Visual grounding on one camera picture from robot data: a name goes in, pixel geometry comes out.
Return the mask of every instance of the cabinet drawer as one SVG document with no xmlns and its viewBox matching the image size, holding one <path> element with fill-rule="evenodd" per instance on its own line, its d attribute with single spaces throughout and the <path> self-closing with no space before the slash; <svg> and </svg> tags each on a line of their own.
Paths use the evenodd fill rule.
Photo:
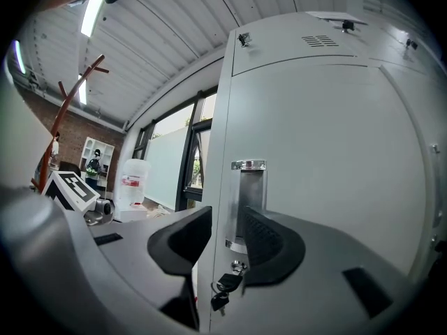
<svg viewBox="0 0 447 335">
<path fill-rule="evenodd" d="M 249 33 L 242 47 L 237 37 Z M 306 13 L 269 17 L 236 30 L 233 75 L 288 59 L 315 56 L 354 56 L 338 39 L 340 30 Z"/>
</svg>

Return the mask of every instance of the ceiling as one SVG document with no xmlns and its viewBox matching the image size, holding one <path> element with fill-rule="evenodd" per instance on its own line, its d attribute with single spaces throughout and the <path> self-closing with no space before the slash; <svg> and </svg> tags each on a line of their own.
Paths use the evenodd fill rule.
<svg viewBox="0 0 447 335">
<path fill-rule="evenodd" d="M 109 74 L 87 81 L 87 106 L 73 109 L 123 128 L 157 91 L 192 63 L 225 46 L 230 30 L 295 11 L 344 11 L 346 0 L 119 0 L 104 4 L 91 38 L 80 33 L 86 4 L 37 13 L 19 36 L 28 73 L 15 81 L 57 103 L 100 55 Z"/>
</svg>

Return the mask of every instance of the water bottle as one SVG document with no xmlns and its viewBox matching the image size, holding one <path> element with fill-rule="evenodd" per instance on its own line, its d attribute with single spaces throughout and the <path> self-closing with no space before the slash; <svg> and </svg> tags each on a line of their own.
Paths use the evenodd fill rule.
<svg viewBox="0 0 447 335">
<path fill-rule="evenodd" d="M 141 204 L 145 199 L 145 182 L 149 163 L 140 159 L 129 159 L 123 167 L 119 203 L 122 206 Z"/>
</svg>

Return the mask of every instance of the vent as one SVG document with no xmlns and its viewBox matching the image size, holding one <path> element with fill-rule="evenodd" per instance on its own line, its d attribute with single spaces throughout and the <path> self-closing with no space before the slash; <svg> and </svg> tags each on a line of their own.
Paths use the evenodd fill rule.
<svg viewBox="0 0 447 335">
<path fill-rule="evenodd" d="M 336 47 L 336 44 L 333 40 L 328 38 L 327 36 L 305 36 L 302 39 L 311 47 Z"/>
</svg>

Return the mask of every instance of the fluorescent light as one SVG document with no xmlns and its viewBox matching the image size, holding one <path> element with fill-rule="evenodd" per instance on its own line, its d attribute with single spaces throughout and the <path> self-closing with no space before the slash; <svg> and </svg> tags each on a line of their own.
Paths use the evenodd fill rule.
<svg viewBox="0 0 447 335">
<path fill-rule="evenodd" d="M 15 58 L 17 58 L 17 62 L 19 63 L 20 72 L 26 74 L 27 71 L 25 70 L 25 65 L 23 64 L 22 52 L 20 51 L 20 42 L 15 40 L 14 47 L 15 47 Z"/>
<path fill-rule="evenodd" d="M 103 0 L 89 0 L 81 26 L 81 32 L 87 37 L 91 36 L 102 3 Z"/>
<path fill-rule="evenodd" d="M 87 81 L 85 80 L 78 89 L 79 92 L 79 101 L 82 104 L 87 104 Z"/>
</svg>

